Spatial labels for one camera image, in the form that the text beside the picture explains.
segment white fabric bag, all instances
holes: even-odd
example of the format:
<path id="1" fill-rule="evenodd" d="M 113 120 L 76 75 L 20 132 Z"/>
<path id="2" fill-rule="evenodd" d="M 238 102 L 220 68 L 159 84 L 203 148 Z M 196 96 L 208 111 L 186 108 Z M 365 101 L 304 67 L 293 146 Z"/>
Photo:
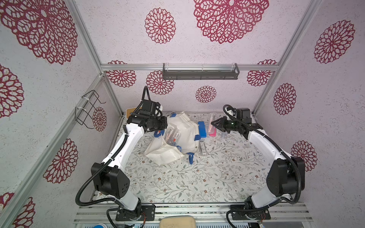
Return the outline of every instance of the white fabric bag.
<path id="1" fill-rule="evenodd" d="M 195 153 L 199 145 L 199 140 L 194 140 L 195 136 L 199 134 L 198 125 L 191 121 L 184 112 L 176 114 L 174 117 L 168 117 L 167 123 L 168 127 L 165 132 L 172 128 L 177 129 L 181 134 L 176 144 L 181 147 L 181 152 L 176 146 L 166 143 L 165 135 L 154 138 L 148 145 L 145 156 L 159 166 L 179 160 L 188 152 Z"/>
<path id="2" fill-rule="evenodd" d="M 160 166 L 179 160 L 184 157 L 184 154 L 176 146 L 167 144 L 163 136 L 160 136 L 154 138 L 148 145 L 145 156 Z"/>
<path id="3" fill-rule="evenodd" d="M 195 141 L 195 136 L 199 135 L 199 127 L 184 113 L 176 114 L 175 117 L 167 117 L 167 129 L 177 129 L 181 133 L 177 146 L 181 147 L 183 154 L 195 153 L 199 146 L 199 140 Z"/>

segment red mandala print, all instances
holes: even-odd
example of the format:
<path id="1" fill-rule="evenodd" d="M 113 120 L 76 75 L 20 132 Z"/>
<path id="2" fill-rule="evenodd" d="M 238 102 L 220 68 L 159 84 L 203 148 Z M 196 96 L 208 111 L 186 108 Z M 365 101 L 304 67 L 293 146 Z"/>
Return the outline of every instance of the red mandala print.
<path id="1" fill-rule="evenodd" d="M 351 46 L 354 34 L 354 25 L 346 20 L 338 21 L 326 28 L 314 47 L 314 57 L 317 62 L 326 64 L 342 56 Z"/>
<path id="2" fill-rule="evenodd" d="M 203 36 L 232 43 L 251 32 L 269 7 L 269 0 L 194 0 L 197 26 Z"/>
<path id="3" fill-rule="evenodd" d="M 265 59 L 258 64 L 277 64 L 275 60 Z M 247 81 L 250 85 L 260 86 L 268 82 L 269 77 L 273 72 L 271 70 L 251 70 L 247 75 Z"/>
<path id="4" fill-rule="evenodd" d="M 47 182 L 61 183 L 71 176 L 77 165 L 77 160 L 78 151 L 75 143 L 71 139 L 66 139 L 43 177 Z"/>
<path id="5" fill-rule="evenodd" d="M 122 61 L 113 60 L 108 64 L 126 64 Z M 112 70 L 106 72 L 108 79 L 117 86 L 130 87 L 136 82 L 134 70 Z"/>
<path id="6" fill-rule="evenodd" d="M 33 217 L 35 215 L 35 203 L 33 197 L 28 198 L 28 202 L 23 206 L 19 215 L 13 222 L 13 228 L 29 228 L 33 224 Z"/>
<path id="7" fill-rule="evenodd" d="M 154 8 L 147 14 L 145 28 L 148 36 L 156 43 L 167 43 L 175 35 L 175 21 L 170 12 Z"/>
<path id="8" fill-rule="evenodd" d="M 280 115 L 291 112 L 296 101 L 294 87 L 289 83 L 284 83 L 276 90 L 274 96 L 274 107 Z"/>
<path id="9" fill-rule="evenodd" d="M 23 93 L 18 77 L 0 64 L 0 118 L 17 112 L 24 100 Z"/>
<path id="10" fill-rule="evenodd" d="M 301 157 L 306 164 L 306 171 L 311 171 L 317 165 L 317 153 L 306 141 L 298 141 L 292 147 L 292 156 Z"/>
<path id="11" fill-rule="evenodd" d="M 148 89 L 155 94 L 167 94 L 174 88 L 174 80 L 164 80 L 162 71 L 153 71 L 146 78 Z"/>
<path id="12" fill-rule="evenodd" d="M 102 107 L 97 107 L 92 114 L 92 123 L 97 131 L 103 131 L 107 125 L 107 114 Z"/>
<path id="13" fill-rule="evenodd" d="M 202 103 L 211 102 L 216 95 L 217 91 L 208 85 L 200 87 L 195 93 L 196 99 Z"/>
<path id="14" fill-rule="evenodd" d="M 14 193 L 7 192 L 4 195 L 0 196 L 0 213 L 8 204 L 9 200 L 13 197 Z"/>
<path id="15" fill-rule="evenodd" d="M 36 57 L 63 64 L 75 55 L 77 32 L 62 0 L 0 0 L 0 16 Z"/>

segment metal base plate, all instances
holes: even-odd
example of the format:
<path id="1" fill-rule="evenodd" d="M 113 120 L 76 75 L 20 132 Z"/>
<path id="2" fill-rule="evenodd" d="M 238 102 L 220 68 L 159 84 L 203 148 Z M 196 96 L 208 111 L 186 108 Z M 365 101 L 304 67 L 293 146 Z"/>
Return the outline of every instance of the metal base plate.
<path id="1" fill-rule="evenodd" d="M 231 205 L 230 206 L 231 210 L 244 209 L 244 208 L 245 208 L 244 205 Z M 232 215 L 233 220 L 247 220 L 247 219 L 269 220 L 269 219 L 271 219 L 270 213 L 267 209 L 259 210 L 256 212 L 236 212 L 236 213 L 231 213 L 231 215 Z"/>
<path id="2" fill-rule="evenodd" d="M 155 205 L 149 205 L 149 206 L 142 206 L 142 212 L 146 214 L 146 221 L 153 221 L 155 219 Z M 118 211 L 115 220 L 116 221 L 132 221 L 130 218 L 126 216 L 126 212 L 124 209 Z M 139 219 L 136 221 L 143 221 L 145 220 L 145 217 L 142 215 Z"/>

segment clear plastic container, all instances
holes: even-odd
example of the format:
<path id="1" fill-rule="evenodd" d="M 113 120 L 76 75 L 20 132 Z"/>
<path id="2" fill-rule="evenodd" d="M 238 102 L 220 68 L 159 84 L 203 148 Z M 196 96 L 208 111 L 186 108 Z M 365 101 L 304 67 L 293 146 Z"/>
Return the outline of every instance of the clear plastic container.
<path id="1" fill-rule="evenodd" d="M 211 124 L 211 122 L 215 120 L 215 116 L 216 116 L 216 113 L 215 112 L 212 112 L 210 114 L 210 119 L 209 119 L 209 123 L 208 123 L 207 134 L 213 134 L 214 133 L 215 126 L 213 126 Z"/>
<path id="2" fill-rule="evenodd" d="M 228 133 L 227 132 L 222 132 L 222 135 L 220 137 L 222 139 L 226 139 L 226 138 L 228 138 Z"/>
<path id="3" fill-rule="evenodd" d="M 200 144 L 200 155 L 201 156 L 207 156 L 208 153 L 207 153 L 207 149 L 205 148 L 204 141 L 203 140 L 200 140 L 199 141 L 199 144 Z"/>
<path id="4" fill-rule="evenodd" d="M 168 141 L 166 141 L 167 144 L 171 145 L 171 146 L 176 146 L 177 145 L 177 141 L 179 140 L 180 137 L 180 133 L 178 130 L 174 130 L 173 131 L 173 135 L 169 138 Z"/>
<path id="5" fill-rule="evenodd" d="M 168 141 L 170 140 L 170 138 L 173 136 L 174 131 L 175 131 L 175 129 L 173 129 L 173 128 L 167 128 L 167 129 L 165 130 L 164 140 L 165 140 L 166 142 L 168 142 Z"/>

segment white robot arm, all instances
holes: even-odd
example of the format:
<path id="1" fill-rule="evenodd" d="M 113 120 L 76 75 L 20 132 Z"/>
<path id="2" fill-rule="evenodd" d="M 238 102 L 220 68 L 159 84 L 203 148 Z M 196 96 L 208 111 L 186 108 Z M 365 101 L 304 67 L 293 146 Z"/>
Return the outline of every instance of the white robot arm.
<path id="1" fill-rule="evenodd" d="M 148 100 L 144 99 L 145 93 L 147 93 Z M 75 202 L 77 205 L 89 206 L 103 201 L 114 201 L 119 207 L 107 210 L 107 217 L 113 227 L 115 225 L 110 219 L 109 211 L 118 211 L 117 221 L 141 219 L 141 214 L 143 213 L 141 200 L 129 189 L 130 180 L 124 174 L 124 169 L 134 147 L 145 132 L 164 130 L 167 127 L 167 118 L 162 115 L 161 111 L 162 106 L 158 102 L 151 101 L 148 87 L 145 86 L 141 102 L 128 117 L 127 124 L 123 125 L 124 133 L 115 147 L 101 163 L 94 163 L 91 167 L 92 176 L 76 194 Z M 94 182 L 96 190 L 108 197 L 82 202 L 80 196 L 91 181 Z"/>
<path id="2" fill-rule="evenodd" d="M 213 121 L 211 124 L 222 132 L 238 131 L 247 140 L 252 142 L 272 164 L 266 178 L 266 186 L 253 196 L 249 196 L 245 205 L 231 206 L 226 218 L 232 227 L 228 214 L 241 214 L 250 219 L 270 219 L 267 208 L 282 200 L 295 204 L 304 189 L 305 164 L 303 159 L 294 158 L 282 150 L 257 124 L 252 123 L 248 108 L 235 109 L 230 105 L 223 106 L 227 116 Z"/>

